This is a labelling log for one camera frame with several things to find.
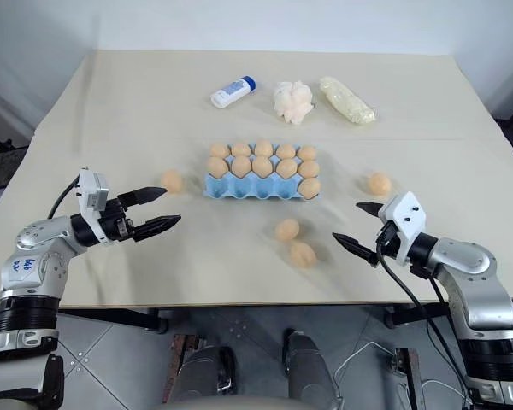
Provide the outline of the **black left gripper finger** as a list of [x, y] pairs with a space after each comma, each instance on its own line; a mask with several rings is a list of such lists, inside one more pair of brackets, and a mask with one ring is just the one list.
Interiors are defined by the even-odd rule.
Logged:
[[140, 242], [159, 235], [175, 226], [180, 219], [181, 216], [177, 214], [159, 216], [152, 220], [147, 220], [143, 225], [133, 228], [132, 239], [134, 242]]
[[120, 194], [118, 200], [122, 207], [130, 208], [134, 205], [143, 205], [148, 202], [153, 202], [167, 192], [168, 191], [162, 187], [144, 187]]

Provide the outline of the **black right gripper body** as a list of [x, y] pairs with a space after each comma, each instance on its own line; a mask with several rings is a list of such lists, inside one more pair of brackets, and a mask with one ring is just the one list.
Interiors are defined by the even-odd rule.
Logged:
[[369, 261], [378, 261], [378, 249], [383, 256], [396, 259], [400, 248], [400, 238], [398, 237], [398, 228], [392, 222], [386, 222], [380, 230], [375, 241], [375, 251], [372, 251]]

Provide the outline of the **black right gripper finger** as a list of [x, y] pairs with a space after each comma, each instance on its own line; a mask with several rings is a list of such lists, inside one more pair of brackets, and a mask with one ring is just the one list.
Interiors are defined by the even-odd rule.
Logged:
[[375, 251], [362, 246], [355, 238], [333, 232], [334, 239], [349, 253], [366, 261], [370, 266], [377, 266], [379, 258]]
[[376, 218], [381, 219], [380, 211], [384, 207], [382, 203], [379, 202], [358, 202], [356, 204], [358, 208], [360, 208], [362, 211], [366, 212], [367, 214], [370, 214]]

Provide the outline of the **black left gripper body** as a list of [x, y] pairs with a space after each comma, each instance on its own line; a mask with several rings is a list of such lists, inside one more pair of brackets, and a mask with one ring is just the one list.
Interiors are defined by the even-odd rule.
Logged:
[[135, 228], [126, 211], [134, 204], [134, 196], [118, 196], [106, 202], [100, 212], [100, 226], [108, 240], [121, 242], [133, 237]]

